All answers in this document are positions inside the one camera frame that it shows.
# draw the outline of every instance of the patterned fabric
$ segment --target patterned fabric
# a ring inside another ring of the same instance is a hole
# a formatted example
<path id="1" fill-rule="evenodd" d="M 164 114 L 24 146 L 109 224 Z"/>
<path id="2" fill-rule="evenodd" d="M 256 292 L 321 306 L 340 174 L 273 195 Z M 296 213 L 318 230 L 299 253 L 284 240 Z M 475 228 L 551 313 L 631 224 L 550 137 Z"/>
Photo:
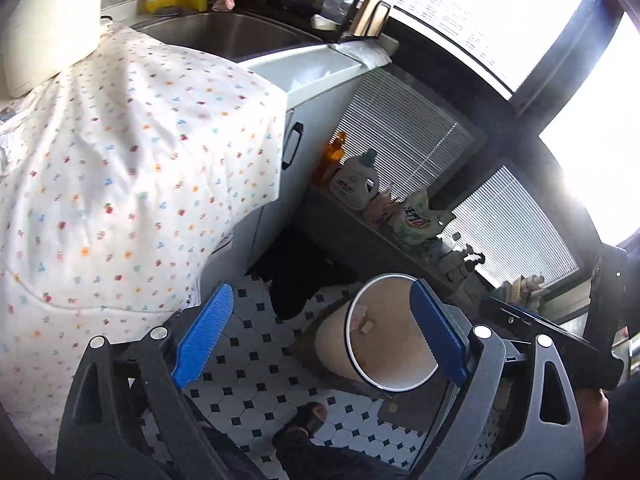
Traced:
<path id="1" fill-rule="evenodd" d="M 286 94 L 111 25 L 15 106 L 0 126 L 20 139 L 0 180 L 0 402 L 52 466 L 89 339 L 162 323 L 220 240 L 278 197 Z"/>

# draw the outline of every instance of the trash can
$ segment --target trash can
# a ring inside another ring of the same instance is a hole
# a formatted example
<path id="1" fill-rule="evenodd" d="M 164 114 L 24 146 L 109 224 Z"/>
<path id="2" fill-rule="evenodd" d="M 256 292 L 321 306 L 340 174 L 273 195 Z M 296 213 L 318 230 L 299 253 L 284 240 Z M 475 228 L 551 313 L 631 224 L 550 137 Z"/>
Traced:
<path id="1" fill-rule="evenodd" d="M 334 374 L 387 392 L 426 382 L 438 365 L 411 313 L 415 278 L 381 274 L 327 317 L 316 333 L 316 353 Z"/>

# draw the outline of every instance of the hand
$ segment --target hand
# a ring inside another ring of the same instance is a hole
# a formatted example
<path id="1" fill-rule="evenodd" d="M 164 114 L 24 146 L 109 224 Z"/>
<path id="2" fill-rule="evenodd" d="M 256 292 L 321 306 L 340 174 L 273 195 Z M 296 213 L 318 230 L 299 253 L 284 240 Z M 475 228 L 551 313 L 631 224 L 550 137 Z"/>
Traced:
<path id="1" fill-rule="evenodd" d="M 574 392 L 578 405 L 584 453 L 594 450 L 603 439 L 609 420 L 609 400 L 602 390 L 584 388 Z"/>

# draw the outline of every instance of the blue gripper pad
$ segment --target blue gripper pad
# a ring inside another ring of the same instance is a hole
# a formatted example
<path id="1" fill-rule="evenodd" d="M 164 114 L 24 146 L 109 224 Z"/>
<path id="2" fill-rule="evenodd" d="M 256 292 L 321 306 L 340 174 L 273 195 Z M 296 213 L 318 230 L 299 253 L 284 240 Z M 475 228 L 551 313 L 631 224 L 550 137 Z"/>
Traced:
<path id="1" fill-rule="evenodd" d="M 462 387 L 469 377 L 466 368 L 468 340 L 424 280 L 416 280 L 409 292 L 411 313 L 444 376 Z"/>
<path id="2" fill-rule="evenodd" d="M 233 309 L 233 289 L 223 283 L 178 343 L 175 369 L 172 373 L 178 388 L 184 388 L 187 383 L 200 376 L 204 363 L 209 359 Z"/>

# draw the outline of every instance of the sandal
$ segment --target sandal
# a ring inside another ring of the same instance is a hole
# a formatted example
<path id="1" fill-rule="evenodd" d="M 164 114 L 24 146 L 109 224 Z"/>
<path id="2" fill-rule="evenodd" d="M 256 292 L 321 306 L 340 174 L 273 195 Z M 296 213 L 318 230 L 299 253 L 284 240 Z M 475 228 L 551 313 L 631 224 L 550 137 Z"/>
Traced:
<path id="1" fill-rule="evenodd" d="M 303 428 L 309 434 L 309 438 L 313 437 L 324 422 L 318 418 L 318 416 L 312 411 L 316 406 L 322 406 L 320 402 L 309 402 L 304 406 L 298 408 L 298 412 L 293 418 L 285 424 L 278 432 L 273 436 L 273 441 L 276 442 L 281 436 L 283 436 L 289 428 L 297 426 Z"/>

